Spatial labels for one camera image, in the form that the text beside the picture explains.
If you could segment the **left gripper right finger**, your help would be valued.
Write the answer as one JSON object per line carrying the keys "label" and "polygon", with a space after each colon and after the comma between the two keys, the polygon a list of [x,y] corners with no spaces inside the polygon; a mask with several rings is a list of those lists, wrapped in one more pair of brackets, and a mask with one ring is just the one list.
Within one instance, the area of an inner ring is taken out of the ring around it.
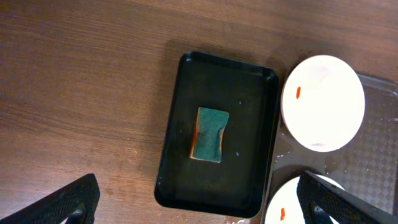
{"label": "left gripper right finger", "polygon": [[397,217],[355,197],[317,175],[300,175],[297,197],[306,224],[372,223],[397,224]]}

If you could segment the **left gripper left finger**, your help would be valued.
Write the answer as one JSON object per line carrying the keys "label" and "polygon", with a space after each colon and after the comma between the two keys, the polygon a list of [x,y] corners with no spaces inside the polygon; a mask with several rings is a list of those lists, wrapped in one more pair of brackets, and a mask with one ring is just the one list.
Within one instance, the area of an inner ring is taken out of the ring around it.
{"label": "left gripper left finger", "polygon": [[1,219],[1,223],[93,224],[100,199],[94,174],[86,174],[50,195]]}

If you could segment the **white plate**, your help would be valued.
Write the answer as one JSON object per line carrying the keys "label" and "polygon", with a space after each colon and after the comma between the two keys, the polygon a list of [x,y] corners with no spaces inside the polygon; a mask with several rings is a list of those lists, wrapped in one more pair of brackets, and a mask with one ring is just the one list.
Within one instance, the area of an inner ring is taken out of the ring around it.
{"label": "white plate", "polygon": [[299,144],[331,152],[347,145],[359,131],[365,96],[350,65],[331,55],[316,55],[291,71],[280,105],[284,124]]}
{"label": "white plate", "polygon": [[269,202],[264,224],[305,224],[297,197],[300,177],[295,177],[280,187]]}

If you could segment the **green and yellow sponge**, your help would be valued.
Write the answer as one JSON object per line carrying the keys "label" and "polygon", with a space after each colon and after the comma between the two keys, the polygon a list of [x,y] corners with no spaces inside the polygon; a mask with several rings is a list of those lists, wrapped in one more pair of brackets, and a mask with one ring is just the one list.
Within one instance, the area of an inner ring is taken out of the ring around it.
{"label": "green and yellow sponge", "polygon": [[229,113],[212,108],[199,107],[190,151],[190,158],[220,163],[222,142]]}

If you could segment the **large brown serving tray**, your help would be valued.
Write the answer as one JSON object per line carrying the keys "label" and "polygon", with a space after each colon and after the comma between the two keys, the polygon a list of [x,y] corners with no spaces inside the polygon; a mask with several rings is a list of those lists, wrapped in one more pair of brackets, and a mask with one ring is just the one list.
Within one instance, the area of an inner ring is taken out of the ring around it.
{"label": "large brown serving tray", "polygon": [[342,148],[309,150],[279,121],[261,222],[276,191],[304,171],[397,217],[397,83],[365,73],[358,77],[365,96],[364,119],[355,137]]}

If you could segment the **small black tray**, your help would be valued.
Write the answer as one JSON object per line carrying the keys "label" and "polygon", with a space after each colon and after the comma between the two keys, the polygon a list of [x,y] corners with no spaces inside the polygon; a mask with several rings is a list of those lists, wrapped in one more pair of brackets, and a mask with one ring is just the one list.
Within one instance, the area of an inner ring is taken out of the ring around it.
{"label": "small black tray", "polygon": [[271,173],[279,77],[201,52],[182,55],[156,201],[165,207],[251,218]]}

